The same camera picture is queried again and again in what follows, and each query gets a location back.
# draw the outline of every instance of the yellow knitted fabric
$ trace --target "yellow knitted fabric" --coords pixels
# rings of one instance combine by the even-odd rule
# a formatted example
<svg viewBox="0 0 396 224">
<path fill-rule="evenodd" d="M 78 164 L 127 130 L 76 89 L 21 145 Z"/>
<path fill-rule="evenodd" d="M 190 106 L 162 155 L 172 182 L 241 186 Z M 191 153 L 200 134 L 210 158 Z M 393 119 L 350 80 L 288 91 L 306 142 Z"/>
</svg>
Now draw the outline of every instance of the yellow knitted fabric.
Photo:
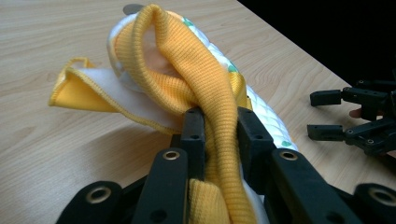
<svg viewBox="0 0 396 224">
<path fill-rule="evenodd" d="M 156 45 L 183 79 L 166 76 L 147 68 L 144 60 L 143 34 L 155 26 Z M 116 43 L 116 53 L 133 80 L 164 109 L 182 115 L 193 106 L 205 114 L 208 143 L 206 167 L 208 181 L 214 180 L 228 208 L 233 223 L 254 223 L 255 217 L 242 186 L 236 144 L 237 103 L 227 71 L 220 66 L 203 43 L 177 18 L 159 6 L 148 5 L 139 12 L 131 31 L 125 29 Z M 239 100 L 245 100 L 246 94 Z M 220 191 L 210 184 L 191 181 L 191 221 L 225 221 L 220 209 Z"/>
</svg>

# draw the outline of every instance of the wooden table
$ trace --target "wooden table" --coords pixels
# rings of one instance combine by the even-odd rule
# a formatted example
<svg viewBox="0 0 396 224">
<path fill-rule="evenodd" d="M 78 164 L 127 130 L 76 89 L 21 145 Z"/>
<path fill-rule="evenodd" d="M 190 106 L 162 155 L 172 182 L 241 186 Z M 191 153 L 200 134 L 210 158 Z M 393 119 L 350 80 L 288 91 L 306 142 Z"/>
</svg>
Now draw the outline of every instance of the wooden table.
<svg viewBox="0 0 396 224">
<path fill-rule="evenodd" d="M 329 69 L 236 1 L 154 2 L 188 17 L 234 62 L 326 181 L 350 193 L 362 182 L 396 187 L 394 166 L 357 147 L 308 138 L 307 124 L 361 122 L 347 115 L 356 105 L 310 106 L 311 92 L 347 86 Z M 168 147 L 170 136 L 121 114 L 47 105 L 69 59 L 86 56 L 110 67 L 106 38 L 130 3 L 0 3 L 1 223 L 54 223 L 78 190 L 97 180 L 125 187 Z"/>
</svg>

